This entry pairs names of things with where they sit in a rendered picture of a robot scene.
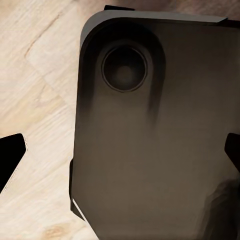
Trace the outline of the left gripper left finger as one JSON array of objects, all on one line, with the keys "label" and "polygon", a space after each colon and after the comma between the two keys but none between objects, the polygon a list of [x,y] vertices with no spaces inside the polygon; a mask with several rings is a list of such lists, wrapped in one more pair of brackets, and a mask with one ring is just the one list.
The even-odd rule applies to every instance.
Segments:
[{"label": "left gripper left finger", "polygon": [[22,133],[0,138],[0,193],[26,153]]}]

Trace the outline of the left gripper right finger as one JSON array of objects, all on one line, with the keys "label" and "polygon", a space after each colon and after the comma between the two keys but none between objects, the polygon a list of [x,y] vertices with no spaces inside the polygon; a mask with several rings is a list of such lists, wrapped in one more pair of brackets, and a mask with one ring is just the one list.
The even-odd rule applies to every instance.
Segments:
[{"label": "left gripper right finger", "polygon": [[240,172],[240,134],[229,133],[224,150]]}]

